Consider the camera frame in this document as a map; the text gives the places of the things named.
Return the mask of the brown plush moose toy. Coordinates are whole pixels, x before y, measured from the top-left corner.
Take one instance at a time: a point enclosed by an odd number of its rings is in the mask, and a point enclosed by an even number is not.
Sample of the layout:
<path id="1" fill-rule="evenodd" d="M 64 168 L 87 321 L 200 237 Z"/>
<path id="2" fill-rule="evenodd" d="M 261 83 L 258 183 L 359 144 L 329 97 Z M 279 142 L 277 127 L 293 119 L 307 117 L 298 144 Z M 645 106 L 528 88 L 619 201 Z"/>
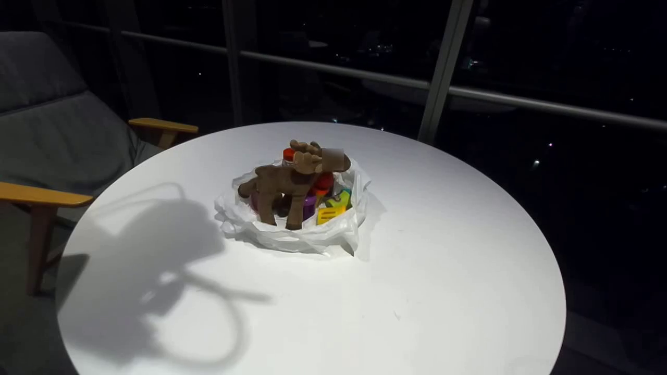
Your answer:
<path id="1" fill-rule="evenodd" d="M 258 219 L 267 225 L 275 223 L 273 204 L 281 195 L 289 199 L 285 216 L 288 230 L 301 230 L 305 221 L 305 201 L 324 173 L 343 173 L 351 158 L 343 152 L 322 149 L 317 142 L 292 141 L 293 151 L 288 166 L 263 166 L 255 170 L 255 177 L 237 187 L 246 201 L 255 201 Z"/>

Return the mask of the white plastic bag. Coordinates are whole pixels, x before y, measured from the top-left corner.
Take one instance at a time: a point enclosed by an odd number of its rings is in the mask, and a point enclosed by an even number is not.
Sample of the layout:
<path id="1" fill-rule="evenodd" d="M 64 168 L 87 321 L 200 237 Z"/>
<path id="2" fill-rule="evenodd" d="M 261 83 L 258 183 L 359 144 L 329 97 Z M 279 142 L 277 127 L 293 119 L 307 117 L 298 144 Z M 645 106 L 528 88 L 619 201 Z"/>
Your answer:
<path id="1" fill-rule="evenodd" d="M 267 225 L 258 219 L 255 201 L 241 196 L 216 201 L 215 219 L 226 237 L 251 243 L 258 249 L 320 254 L 340 249 L 354 254 L 370 207 L 370 175 L 359 163 L 352 163 L 349 172 L 333 175 L 331 195 L 324 199 L 314 196 L 317 209 L 340 191 L 352 192 L 352 207 L 324 225 L 317 225 L 312 216 L 308 219 L 305 217 L 301 230 L 288 230 L 283 207 L 275 211 L 275 223 Z"/>

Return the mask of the red lid play dough tub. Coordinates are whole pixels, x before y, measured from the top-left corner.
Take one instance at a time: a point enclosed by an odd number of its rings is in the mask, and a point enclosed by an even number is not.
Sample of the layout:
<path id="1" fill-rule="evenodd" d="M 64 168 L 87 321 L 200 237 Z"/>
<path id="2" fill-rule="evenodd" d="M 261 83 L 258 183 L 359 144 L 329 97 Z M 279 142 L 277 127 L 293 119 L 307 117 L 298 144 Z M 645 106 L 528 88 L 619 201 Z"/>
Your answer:
<path id="1" fill-rule="evenodd" d="M 324 199 L 329 196 L 333 191 L 333 175 L 331 173 L 324 173 L 314 185 L 311 187 L 311 196 Z"/>

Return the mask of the yellow play dough tub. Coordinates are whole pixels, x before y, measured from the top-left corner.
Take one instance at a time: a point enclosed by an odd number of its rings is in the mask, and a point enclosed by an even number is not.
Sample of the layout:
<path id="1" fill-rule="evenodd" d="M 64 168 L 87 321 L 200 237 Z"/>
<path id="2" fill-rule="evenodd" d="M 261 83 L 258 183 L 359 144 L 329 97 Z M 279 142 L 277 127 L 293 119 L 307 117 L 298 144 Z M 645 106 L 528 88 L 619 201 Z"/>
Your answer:
<path id="1" fill-rule="evenodd" d="M 352 207 L 352 192 L 340 191 L 336 196 L 327 199 L 317 211 L 314 211 L 314 223 L 324 225 L 340 216 L 343 216 Z"/>

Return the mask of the purple lid play dough tub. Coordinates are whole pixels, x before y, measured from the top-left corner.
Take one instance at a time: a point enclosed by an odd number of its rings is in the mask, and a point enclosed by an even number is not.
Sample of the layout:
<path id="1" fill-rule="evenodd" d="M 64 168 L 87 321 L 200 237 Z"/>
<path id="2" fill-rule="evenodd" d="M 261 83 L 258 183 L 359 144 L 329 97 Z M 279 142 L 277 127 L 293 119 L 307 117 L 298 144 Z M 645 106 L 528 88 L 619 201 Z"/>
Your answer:
<path id="1" fill-rule="evenodd" d="M 305 217 L 308 219 L 308 217 L 312 217 L 314 216 L 314 209 L 317 209 L 317 199 L 314 196 L 307 196 L 307 201 L 305 201 Z"/>

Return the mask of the metal window railing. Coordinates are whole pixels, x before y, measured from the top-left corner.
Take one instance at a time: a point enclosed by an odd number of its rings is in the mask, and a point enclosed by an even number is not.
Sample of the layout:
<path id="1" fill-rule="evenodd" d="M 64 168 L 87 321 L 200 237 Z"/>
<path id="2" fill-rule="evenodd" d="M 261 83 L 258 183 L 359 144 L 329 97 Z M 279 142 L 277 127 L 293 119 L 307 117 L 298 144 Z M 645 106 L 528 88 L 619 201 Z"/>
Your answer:
<path id="1" fill-rule="evenodd" d="M 83 31 L 113 34 L 110 28 L 102 28 L 102 26 L 87 26 L 87 24 L 77 24 L 77 22 L 55 22 L 55 24 L 64 26 L 64 28 L 73 28 L 73 29 L 83 29 Z M 212 53 L 212 55 L 230 55 L 227 49 L 212 47 L 212 44 L 200 44 L 200 43 L 175 39 L 175 38 L 152 36 L 152 34 L 142 34 L 142 31 L 126 31 L 126 29 L 120 29 L 116 34 L 124 38 L 130 38 L 130 39 L 156 43 L 156 44 L 189 49 L 189 51 L 200 51 L 200 53 Z M 270 62 L 270 64 L 308 69 L 308 71 L 331 73 L 331 75 L 342 75 L 342 77 L 356 77 L 356 79 L 371 79 L 371 82 L 411 88 L 411 91 L 429 91 L 432 88 L 432 83 L 428 83 L 424 79 L 374 73 L 374 71 L 351 69 L 351 67 L 336 67 L 336 64 L 327 64 L 327 62 L 312 62 L 312 60 L 303 60 L 303 58 L 288 58 L 288 56 L 277 56 L 277 55 L 252 53 L 252 51 L 240 51 L 237 56 L 246 58 L 246 60 Z M 584 109 L 584 106 L 573 106 L 573 104 L 558 104 L 558 102 L 549 102 L 549 101 L 536 101 L 536 99 L 524 99 L 524 97 L 510 97 L 510 95 L 474 91 L 474 88 L 460 88 L 460 86 L 448 86 L 446 93 L 457 99 L 491 102 L 491 104 L 502 104 L 502 106 L 517 106 L 517 109 L 528 109 L 528 110 L 542 110 L 542 113 L 553 113 L 553 116 L 562 116 L 562 117 L 578 117 L 578 119 L 602 122 L 602 124 L 614 124 L 614 126 L 627 126 L 627 127 L 646 127 L 646 130 L 658 130 L 658 131 L 667 130 L 667 122 L 661 122 L 661 119 L 621 116 L 621 113 L 610 113 L 610 110 Z"/>

